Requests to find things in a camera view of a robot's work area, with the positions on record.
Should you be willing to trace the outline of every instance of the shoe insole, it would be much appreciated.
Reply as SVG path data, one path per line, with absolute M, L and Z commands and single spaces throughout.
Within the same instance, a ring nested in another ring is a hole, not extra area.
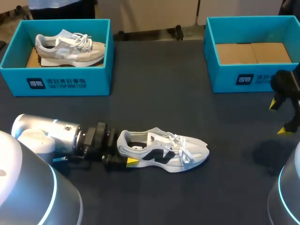
M 144 149 L 147 147 L 147 144 L 143 142 L 129 142 L 128 146 L 133 149 Z

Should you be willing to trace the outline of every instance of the white sneaker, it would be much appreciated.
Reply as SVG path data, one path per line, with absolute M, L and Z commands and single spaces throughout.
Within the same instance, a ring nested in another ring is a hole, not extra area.
M 129 167 L 159 166 L 177 173 L 200 165 L 209 155 L 207 144 L 199 139 L 174 135 L 154 128 L 145 132 L 121 132 L 120 155 L 136 159 Z
M 101 61 L 105 54 L 105 44 L 92 41 L 87 34 L 66 30 L 54 37 L 37 35 L 35 46 L 43 67 L 88 67 Z

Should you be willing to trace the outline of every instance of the dark tabletop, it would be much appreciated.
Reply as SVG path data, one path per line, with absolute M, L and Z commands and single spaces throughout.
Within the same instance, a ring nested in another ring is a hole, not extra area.
M 115 43 L 109 97 L 12 97 L 0 83 L 0 130 L 21 113 L 119 130 L 153 127 L 199 138 L 209 160 L 182 173 L 147 167 L 107 173 L 71 165 L 67 177 L 84 204 L 83 225 L 265 225 L 276 177 L 256 165 L 254 152 L 284 164 L 299 135 L 278 136 L 293 116 L 287 102 L 269 110 L 273 93 L 213 94 L 202 41 Z

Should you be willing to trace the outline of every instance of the glowing blue ring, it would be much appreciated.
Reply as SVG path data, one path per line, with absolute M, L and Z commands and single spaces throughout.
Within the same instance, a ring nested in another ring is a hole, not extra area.
M 52 169 L 52 167 L 50 166 L 50 169 L 52 171 L 52 174 L 53 174 L 53 179 L 54 179 L 54 188 L 53 188 L 53 194 L 52 194 L 52 198 L 51 198 L 51 201 L 50 201 L 50 204 L 43 216 L 43 218 L 41 219 L 41 221 L 37 224 L 37 225 L 42 225 L 47 217 L 49 216 L 51 210 L 52 210 L 52 207 L 53 207 L 53 204 L 54 204 L 54 200 L 55 200 L 55 197 L 56 197 L 56 192 L 57 192 L 57 180 L 56 180 L 56 175 L 55 175 L 55 172 L 54 170 Z
M 281 177 L 281 173 L 282 173 L 282 171 L 283 171 L 283 168 L 282 168 L 282 170 L 281 170 L 281 172 L 280 172 L 280 175 L 279 175 L 279 178 L 278 178 L 278 190 L 279 190 L 279 195 L 280 195 L 280 198 L 281 198 L 281 201 L 282 201 L 283 205 L 285 206 L 286 211 L 287 211 L 287 212 L 290 214 L 290 216 L 295 220 L 295 222 L 296 222 L 297 224 L 300 225 L 300 222 L 297 220 L 297 218 L 296 218 L 296 217 L 291 213 L 291 211 L 288 209 L 288 207 L 287 207 L 285 201 L 283 200 L 282 194 L 281 194 L 281 189 L 280 189 L 280 177 Z

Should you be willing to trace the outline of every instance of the blue shoe box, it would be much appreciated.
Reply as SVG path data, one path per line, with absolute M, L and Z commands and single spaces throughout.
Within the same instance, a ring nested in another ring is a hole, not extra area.
M 216 44 L 278 43 L 291 63 L 221 64 Z M 300 23 L 295 16 L 208 17 L 204 55 L 214 93 L 272 91 L 270 79 L 300 62 Z
M 105 43 L 102 67 L 26 68 L 37 34 L 55 36 L 65 29 Z M 14 96 L 107 96 L 113 68 L 110 20 L 21 21 L 7 48 L 0 72 Z

